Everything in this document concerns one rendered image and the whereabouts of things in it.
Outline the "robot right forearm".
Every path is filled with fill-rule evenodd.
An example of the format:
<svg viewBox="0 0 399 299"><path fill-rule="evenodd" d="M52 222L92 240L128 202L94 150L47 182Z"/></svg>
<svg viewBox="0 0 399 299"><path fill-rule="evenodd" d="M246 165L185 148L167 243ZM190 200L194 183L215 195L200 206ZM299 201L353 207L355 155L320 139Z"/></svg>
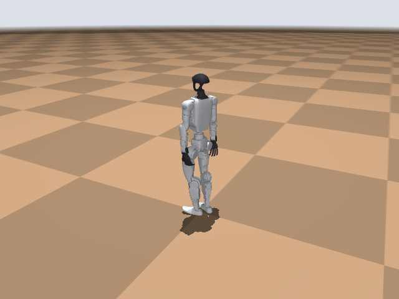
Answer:
<svg viewBox="0 0 399 299"><path fill-rule="evenodd" d="M209 127L210 127L210 129L209 129L210 133L209 134L211 136L211 140L215 140L217 124L218 124L217 120L216 120L216 122L209 124Z"/></svg>

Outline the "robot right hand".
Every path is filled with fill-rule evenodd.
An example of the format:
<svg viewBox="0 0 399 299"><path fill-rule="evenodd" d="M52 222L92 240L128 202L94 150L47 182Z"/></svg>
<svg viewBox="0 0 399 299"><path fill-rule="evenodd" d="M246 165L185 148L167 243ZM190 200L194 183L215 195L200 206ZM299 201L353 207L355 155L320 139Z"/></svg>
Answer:
<svg viewBox="0 0 399 299"><path fill-rule="evenodd" d="M218 155L218 145L216 143L217 142L217 136L215 137L215 140L211 140L211 137L210 137L210 142L212 142L213 145L212 145L212 148L210 150L209 156L210 156L211 152L212 152L211 156L213 156L213 154L214 154L214 156Z"/></svg>

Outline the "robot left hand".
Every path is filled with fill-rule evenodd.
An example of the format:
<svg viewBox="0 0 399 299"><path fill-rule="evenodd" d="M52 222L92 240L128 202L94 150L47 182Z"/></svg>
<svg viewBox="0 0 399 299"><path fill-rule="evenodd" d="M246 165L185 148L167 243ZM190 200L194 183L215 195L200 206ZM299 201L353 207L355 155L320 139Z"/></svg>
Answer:
<svg viewBox="0 0 399 299"><path fill-rule="evenodd" d="M189 151L188 151L187 147L185 148L185 151L186 151L185 153L181 152L182 153L182 161L185 162L185 165L194 166L195 164L193 164L191 162L190 157L188 156Z"/></svg>

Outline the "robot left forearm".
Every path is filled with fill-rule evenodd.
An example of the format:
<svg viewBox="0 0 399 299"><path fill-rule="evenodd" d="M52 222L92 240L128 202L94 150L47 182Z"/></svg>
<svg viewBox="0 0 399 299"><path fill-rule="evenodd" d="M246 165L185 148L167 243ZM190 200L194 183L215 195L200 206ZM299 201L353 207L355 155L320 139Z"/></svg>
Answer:
<svg viewBox="0 0 399 299"><path fill-rule="evenodd" d="M179 131L180 131L180 146L181 146L181 152L185 153L185 148L188 148L188 133L186 132L186 128L184 125L179 126Z"/></svg>

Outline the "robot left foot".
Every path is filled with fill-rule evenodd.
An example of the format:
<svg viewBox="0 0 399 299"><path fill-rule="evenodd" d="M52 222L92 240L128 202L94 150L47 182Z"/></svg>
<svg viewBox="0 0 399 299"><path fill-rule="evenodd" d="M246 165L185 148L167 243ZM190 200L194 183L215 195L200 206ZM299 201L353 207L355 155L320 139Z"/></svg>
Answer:
<svg viewBox="0 0 399 299"><path fill-rule="evenodd" d="M194 211L194 207L183 206L182 210L189 214L193 214L193 215L197 215L197 216L203 215L203 211L201 209L198 209L198 212L197 212L197 211Z"/></svg>

